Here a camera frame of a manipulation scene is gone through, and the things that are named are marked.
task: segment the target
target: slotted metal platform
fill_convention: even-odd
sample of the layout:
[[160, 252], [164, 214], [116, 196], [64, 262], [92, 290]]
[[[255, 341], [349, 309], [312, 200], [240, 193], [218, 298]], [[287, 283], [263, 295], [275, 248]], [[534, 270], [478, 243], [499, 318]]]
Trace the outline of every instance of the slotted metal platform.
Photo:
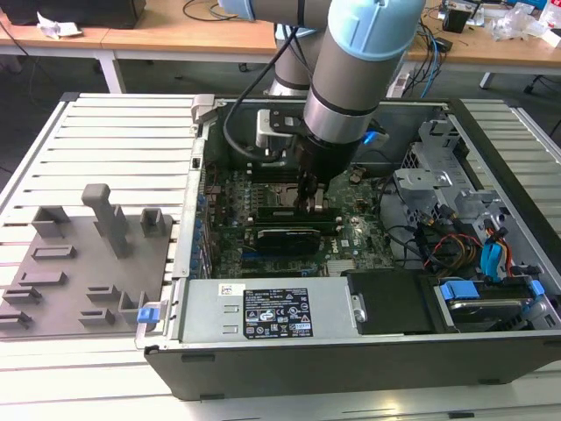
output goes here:
[[[561, 154], [553, 141], [526, 111], [502, 101], [464, 100], [520, 184], [561, 235]], [[493, 184], [474, 154], [467, 160], [484, 188]]]
[[[0, 295], [33, 238], [28, 224], [37, 207], [64, 203], [71, 215], [90, 215], [79, 202], [89, 182], [107, 182], [111, 200], [125, 213], [153, 205], [179, 222], [195, 141], [191, 100], [81, 95], [74, 103], [59, 104], [0, 195]], [[178, 228], [172, 232], [164, 295], [169, 294]], [[272, 370], [275, 364], [287, 367], [272, 361]], [[549, 421], [561, 414], [560, 385], [561, 364], [556, 363], [502, 386], [184, 403], [171, 396], [133, 339], [0, 341], [1, 419], [61, 414], [92, 420], [162, 414], [186, 421], [450, 419], [472, 413], [477, 419]]]

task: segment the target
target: computer case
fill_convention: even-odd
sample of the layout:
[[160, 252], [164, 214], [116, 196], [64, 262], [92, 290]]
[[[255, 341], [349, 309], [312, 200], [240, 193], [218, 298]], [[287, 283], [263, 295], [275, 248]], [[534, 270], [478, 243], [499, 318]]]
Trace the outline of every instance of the computer case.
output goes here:
[[146, 0], [0, 0], [13, 25], [34, 25], [37, 12], [57, 22], [132, 29]]

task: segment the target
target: motherboard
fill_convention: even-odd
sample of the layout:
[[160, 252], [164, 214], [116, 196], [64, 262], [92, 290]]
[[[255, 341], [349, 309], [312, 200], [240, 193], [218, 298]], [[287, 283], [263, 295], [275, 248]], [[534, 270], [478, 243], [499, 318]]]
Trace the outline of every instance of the motherboard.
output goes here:
[[[323, 214], [329, 214], [330, 220], [316, 224], [321, 224], [320, 228], [294, 222], [294, 226], [283, 225], [282, 229], [266, 224], [258, 227], [253, 220], [263, 210], [290, 212], [296, 199], [295, 182], [263, 183], [255, 182], [251, 172], [220, 173], [210, 167], [206, 182], [213, 278], [340, 276], [346, 270], [394, 266], [374, 209], [373, 182], [363, 179], [360, 171], [349, 169], [332, 180], [321, 203]], [[274, 217], [267, 221], [276, 222]], [[270, 239], [279, 244], [278, 251], [262, 253], [262, 247], [256, 245], [266, 234], [284, 234], [287, 230], [300, 237], [316, 234], [313, 253], [304, 251], [306, 244], [302, 252], [286, 253], [281, 243], [284, 238]]]

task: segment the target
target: wooden table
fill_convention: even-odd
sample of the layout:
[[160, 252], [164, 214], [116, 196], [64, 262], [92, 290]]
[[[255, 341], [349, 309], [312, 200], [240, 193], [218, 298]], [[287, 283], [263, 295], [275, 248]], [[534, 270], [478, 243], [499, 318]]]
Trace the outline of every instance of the wooden table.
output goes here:
[[[438, 0], [428, 0], [427, 7], [440, 4]], [[504, 39], [494, 41], [487, 28], [466, 26], [462, 33], [444, 32], [443, 22], [437, 20], [437, 11], [429, 16], [429, 9], [423, 13], [423, 22], [435, 34], [453, 42], [446, 57], [444, 68], [452, 71], [486, 73], [480, 84], [489, 87], [494, 74], [517, 73], [524, 75], [561, 75], [561, 48], [553, 48], [542, 39], [529, 37], [528, 40]], [[420, 37], [414, 41], [408, 53], [409, 67], [423, 61], [426, 46]]]
[[[276, 53], [273, 24], [200, 22], [183, 15], [185, 0], [147, 0], [134, 30], [81, 28], [84, 35], [49, 39], [35, 26], [15, 26], [0, 14], [6, 29], [32, 56], [98, 59], [110, 93], [124, 93], [118, 59], [263, 63]], [[205, 4], [189, 13], [208, 18]], [[0, 29], [0, 54], [22, 55]]]
[[[428, 0], [427, 5], [437, 3], [438, 0]], [[98, 59], [111, 93], [125, 92], [118, 59], [256, 63], [269, 61], [276, 52], [272, 24], [199, 22], [183, 15], [184, 4], [185, 0], [147, 0], [134, 30], [83, 28], [83, 37], [61, 40], [48, 39], [34, 26], [10, 25], [5, 15], [0, 19], [29, 55]], [[189, 12], [208, 16], [204, 4]], [[482, 88], [488, 87], [495, 73], [561, 75], [561, 49], [541, 39], [495, 42], [487, 29], [479, 27], [466, 27], [461, 34], [442, 32], [442, 21], [427, 16], [426, 11], [423, 21], [437, 36], [454, 43], [444, 68], [486, 73]], [[2, 31], [0, 54], [22, 54]], [[426, 47], [417, 38], [404, 71], [417, 66], [425, 54]]]

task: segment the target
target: power supply label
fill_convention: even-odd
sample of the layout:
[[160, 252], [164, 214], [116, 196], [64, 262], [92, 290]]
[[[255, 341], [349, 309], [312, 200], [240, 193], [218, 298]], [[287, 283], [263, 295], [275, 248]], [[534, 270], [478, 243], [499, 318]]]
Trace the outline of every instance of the power supply label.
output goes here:
[[248, 339], [314, 336], [308, 289], [246, 289], [244, 336]]

